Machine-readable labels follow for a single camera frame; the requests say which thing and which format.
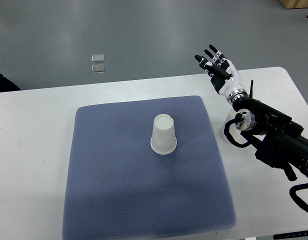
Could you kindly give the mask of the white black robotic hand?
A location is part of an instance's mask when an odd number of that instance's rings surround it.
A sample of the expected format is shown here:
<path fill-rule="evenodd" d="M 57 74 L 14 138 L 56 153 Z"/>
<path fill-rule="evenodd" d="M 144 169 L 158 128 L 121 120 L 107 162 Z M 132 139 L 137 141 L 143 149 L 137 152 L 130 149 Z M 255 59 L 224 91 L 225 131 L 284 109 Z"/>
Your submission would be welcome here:
<path fill-rule="evenodd" d="M 247 96 L 247 91 L 241 85 L 241 77 L 232 61 L 211 44 L 209 50 L 205 49 L 204 52 L 205 56 L 196 54 L 194 58 L 209 76 L 215 91 L 224 96 L 229 104 Z"/>

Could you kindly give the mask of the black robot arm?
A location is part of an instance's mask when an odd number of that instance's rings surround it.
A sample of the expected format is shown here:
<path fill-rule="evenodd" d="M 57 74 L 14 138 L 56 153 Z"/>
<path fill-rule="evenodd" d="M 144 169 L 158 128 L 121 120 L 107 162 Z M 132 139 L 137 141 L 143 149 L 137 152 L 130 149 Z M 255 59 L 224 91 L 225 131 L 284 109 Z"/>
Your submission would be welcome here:
<path fill-rule="evenodd" d="M 232 97 L 231 104 L 237 112 L 234 122 L 246 140 L 238 143 L 228 135 L 232 145 L 239 148 L 252 145 L 256 159 L 282 169 L 290 181 L 297 179 L 294 168 L 308 178 L 308 139 L 302 136 L 301 125 L 244 90 Z"/>

